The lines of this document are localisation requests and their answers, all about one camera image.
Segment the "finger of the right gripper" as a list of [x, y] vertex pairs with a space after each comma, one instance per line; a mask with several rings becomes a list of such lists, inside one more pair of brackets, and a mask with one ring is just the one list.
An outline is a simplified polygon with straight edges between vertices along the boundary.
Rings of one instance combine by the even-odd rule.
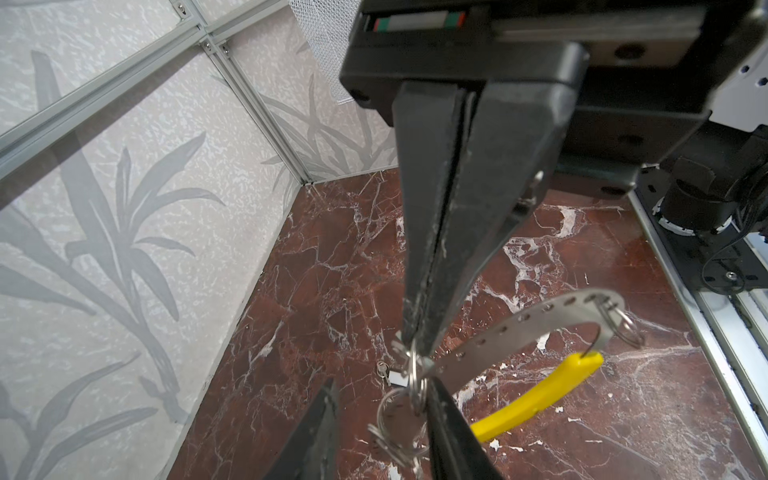
[[474, 95], [457, 84], [409, 80], [392, 104], [406, 238], [402, 341], [435, 348], [474, 271], [458, 245], [455, 200], [474, 120]]

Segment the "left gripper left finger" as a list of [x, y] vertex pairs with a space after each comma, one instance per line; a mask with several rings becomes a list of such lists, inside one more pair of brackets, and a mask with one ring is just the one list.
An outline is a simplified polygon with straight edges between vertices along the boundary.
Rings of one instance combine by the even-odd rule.
[[339, 425], [339, 390], [328, 379], [264, 479], [335, 479]]

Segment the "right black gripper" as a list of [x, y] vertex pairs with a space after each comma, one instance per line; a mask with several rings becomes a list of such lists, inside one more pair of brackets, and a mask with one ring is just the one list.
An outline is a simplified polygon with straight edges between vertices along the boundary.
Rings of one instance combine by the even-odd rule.
[[363, 2], [341, 84], [394, 129], [404, 191], [447, 198], [418, 354], [554, 174], [623, 194], [766, 34], [763, 1]]

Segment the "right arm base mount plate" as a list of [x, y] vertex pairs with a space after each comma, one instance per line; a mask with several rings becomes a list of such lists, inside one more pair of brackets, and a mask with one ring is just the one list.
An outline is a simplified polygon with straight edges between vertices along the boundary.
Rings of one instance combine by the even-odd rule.
[[643, 169], [635, 194], [684, 285], [690, 290], [709, 290], [723, 295], [765, 289], [767, 267], [745, 239], [723, 253], [718, 252], [737, 235], [734, 226], [729, 225], [716, 235], [699, 232], [687, 236], [662, 224], [660, 207], [669, 186], [670, 177], [666, 172]]

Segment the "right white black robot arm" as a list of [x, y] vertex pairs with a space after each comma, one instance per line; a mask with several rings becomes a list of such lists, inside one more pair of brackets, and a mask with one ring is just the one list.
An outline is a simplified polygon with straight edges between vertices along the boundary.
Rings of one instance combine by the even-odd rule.
[[767, 179], [767, 129], [711, 120], [767, 37], [763, 1], [364, 1], [340, 72], [396, 136], [402, 339], [428, 357], [549, 190], [617, 199], [673, 179], [665, 216], [708, 229]]

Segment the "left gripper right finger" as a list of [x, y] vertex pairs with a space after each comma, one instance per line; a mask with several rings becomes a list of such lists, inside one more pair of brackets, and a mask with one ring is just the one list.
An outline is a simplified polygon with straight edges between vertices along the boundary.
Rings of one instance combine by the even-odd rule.
[[502, 479], [438, 378], [426, 388], [426, 425], [433, 479]]

